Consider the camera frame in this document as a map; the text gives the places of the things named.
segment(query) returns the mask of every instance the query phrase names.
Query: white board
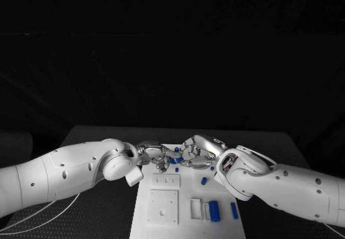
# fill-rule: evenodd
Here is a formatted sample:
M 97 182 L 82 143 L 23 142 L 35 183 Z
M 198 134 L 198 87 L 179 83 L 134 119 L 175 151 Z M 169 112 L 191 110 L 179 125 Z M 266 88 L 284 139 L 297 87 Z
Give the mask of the white board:
M 165 144 L 169 149 L 175 149 L 179 145 Z M 185 159 L 191 159 L 188 153 L 183 154 Z M 224 190 L 222 186 L 218 187 L 212 175 L 215 170 L 193 170 L 192 168 L 182 167 L 179 164 L 170 164 L 167 172 L 162 174 L 162 180 L 157 183 L 159 171 L 154 164 L 143 166 L 144 179 L 139 184 L 137 202 L 131 224 L 131 239 L 209 239 L 209 238 L 231 238 L 244 239 L 244 229 L 241 222 L 241 215 L 237 208 L 238 219 L 234 219 L 231 203 L 235 203 L 235 197 Z M 167 176 L 167 184 L 165 185 L 165 175 Z M 201 185 L 202 176 L 206 177 L 206 184 Z M 152 224 L 147 217 L 162 211 L 157 207 L 156 212 L 150 211 L 150 192 L 152 190 L 178 191 L 178 224 L 163 225 Z M 199 199 L 201 202 L 201 220 L 191 219 L 191 199 Z M 219 207 L 219 222 L 211 222 L 209 218 L 205 219 L 204 204 L 209 201 L 218 202 Z

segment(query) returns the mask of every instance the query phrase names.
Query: small blue object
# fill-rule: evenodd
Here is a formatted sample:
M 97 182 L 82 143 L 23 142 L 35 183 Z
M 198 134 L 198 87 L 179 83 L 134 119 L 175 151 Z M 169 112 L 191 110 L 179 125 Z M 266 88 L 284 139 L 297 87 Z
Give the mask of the small blue object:
M 216 201 L 211 201 L 208 203 L 208 205 L 209 205 L 211 221 L 212 222 L 219 222 L 221 221 L 221 216 L 219 216 L 218 202 Z
M 206 178 L 202 178 L 201 184 L 205 185 L 206 184 Z
M 234 219 L 238 219 L 238 214 L 237 214 L 237 209 L 235 209 L 235 203 L 231 203 L 231 208 L 232 208 Z
M 169 161 L 170 161 L 172 164 L 176 164 L 176 163 L 179 163 L 180 161 L 183 161 L 183 157 L 176 158 L 176 159 L 173 159 L 172 157 L 169 157 Z

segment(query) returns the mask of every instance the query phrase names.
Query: gray fabric surface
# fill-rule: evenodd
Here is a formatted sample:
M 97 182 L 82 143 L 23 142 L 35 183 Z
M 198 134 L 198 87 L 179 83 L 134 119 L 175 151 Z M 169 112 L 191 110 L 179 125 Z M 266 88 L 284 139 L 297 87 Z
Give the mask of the gray fabric surface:
M 117 138 L 131 144 L 149 139 L 157 140 L 160 143 L 180 144 L 199 133 L 222 140 L 228 147 L 242 145 L 267 155 L 276 162 L 309 168 L 290 137 L 281 132 L 76 126 L 62 146 L 85 141 L 101 141 L 107 138 Z M 27 233 L 1 236 L 1 238 L 128 238 L 137 188 L 139 185 L 128 187 L 126 179 L 113 182 L 102 180 L 91 190 L 81 193 L 72 207 L 49 224 Z M 74 197 L 58 201 L 39 216 L 6 232 L 26 230 L 46 222 L 65 209 L 72 200 Z M 237 203 L 248 239 L 339 238 L 323 224 L 273 209 L 255 196 L 248 202 L 237 200 Z M 36 205 L 20 210 L 9 224 L 35 213 L 43 206 Z M 344 228 L 333 228 L 345 233 Z

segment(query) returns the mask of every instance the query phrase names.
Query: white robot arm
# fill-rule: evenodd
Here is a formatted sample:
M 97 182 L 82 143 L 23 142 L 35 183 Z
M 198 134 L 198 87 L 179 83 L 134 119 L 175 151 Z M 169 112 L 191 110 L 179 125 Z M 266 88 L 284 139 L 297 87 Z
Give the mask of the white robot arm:
M 87 142 L 56 149 L 32 161 L 0 169 L 0 218 L 17 210 L 65 199 L 107 179 L 126 177 L 133 186 L 143 174 L 137 165 L 169 167 L 167 158 L 179 158 L 156 141 L 137 146 L 117 139 Z
M 205 135 L 186 140 L 180 152 L 188 148 L 193 159 L 182 161 L 180 165 L 204 169 L 218 160 L 214 178 L 240 200 L 248 201 L 255 195 L 273 208 L 307 220 L 345 227 L 344 179 L 276 164 L 270 159 L 274 165 L 268 167 L 248 148 L 229 149 Z M 208 157 L 198 156 L 201 149 L 208 151 Z

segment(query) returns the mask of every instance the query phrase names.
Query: white platform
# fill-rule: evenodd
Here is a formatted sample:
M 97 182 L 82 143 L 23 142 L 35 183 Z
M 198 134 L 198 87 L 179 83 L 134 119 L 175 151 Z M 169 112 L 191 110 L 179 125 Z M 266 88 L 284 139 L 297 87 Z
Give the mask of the white platform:
M 172 150 L 179 145 L 165 144 Z M 189 155 L 185 152 L 183 158 L 189 159 Z M 182 167 L 179 164 L 170 164 L 167 172 L 162 174 L 163 178 L 159 178 L 159 171 L 154 164 L 143 166 L 144 179 L 140 181 L 137 202 L 131 224 L 131 239 L 244 239 L 244 229 L 240 211 L 238 219 L 234 219 L 231 211 L 231 203 L 235 203 L 235 197 L 229 194 L 225 188 L 215 182 L 212 176 L 215 170 L 193 170 Z M 206 177 L 206 184 L 202 186 L 201 179 Z M 152 202 L 152 190 L 178 191 L 178 205 L 175 209 L 173 203 L 165 199 L 165 197 L 173 197 L 173 195 L 162 196 L 162 202 L 153 205 Z M 191 219 L 191 199 L 201 200 L 201 221 Z M 209 201 L 218 202 L 219 207 L 219 222 L 211 222 L 205 220 L 204 203 Z M 166 216 L 175 218 L 175 210 L 178 210 L 178 222 L 176 224 L 166 219 Z

